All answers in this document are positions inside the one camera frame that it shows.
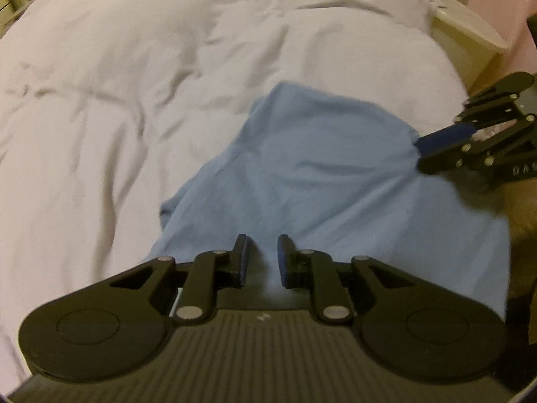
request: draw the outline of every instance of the bed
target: bed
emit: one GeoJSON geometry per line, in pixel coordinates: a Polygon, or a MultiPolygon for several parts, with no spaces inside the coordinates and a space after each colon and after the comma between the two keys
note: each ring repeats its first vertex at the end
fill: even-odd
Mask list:
{"type": "Polygon", "coordinates": [[[36,0],[0,41],[0,391],[23,318],[136,265],[159,207],[281,80],[421,134],[466,91],[431,0],[36,0]]]}

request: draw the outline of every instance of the metal pin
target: metal pin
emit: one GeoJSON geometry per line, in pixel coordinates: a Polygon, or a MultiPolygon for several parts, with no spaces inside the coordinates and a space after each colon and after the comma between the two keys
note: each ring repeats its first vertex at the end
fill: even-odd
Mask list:
{"type": "Polygon", "coordinates": [[[183,320],[196,320],[203,315],[203,309],[198,306],[181,306],[176,315],[183,320]]]}
{"type": "Polygon", "coordinates": [[[342,320],[351,313],[345,306],[327,306],[323,309],[323,315],[329,320],[342,320]]]}

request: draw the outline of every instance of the white blanket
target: white blanket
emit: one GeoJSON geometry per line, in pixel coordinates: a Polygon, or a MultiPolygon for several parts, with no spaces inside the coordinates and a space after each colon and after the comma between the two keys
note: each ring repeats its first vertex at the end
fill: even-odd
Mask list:
{"type": "Polygon", "coordinates": [[[421,133],[465,91],[428,0],[37,0],[0,40],[0,392],[34,308],[136,265],[160,203],[280,80],[421,133]]]}

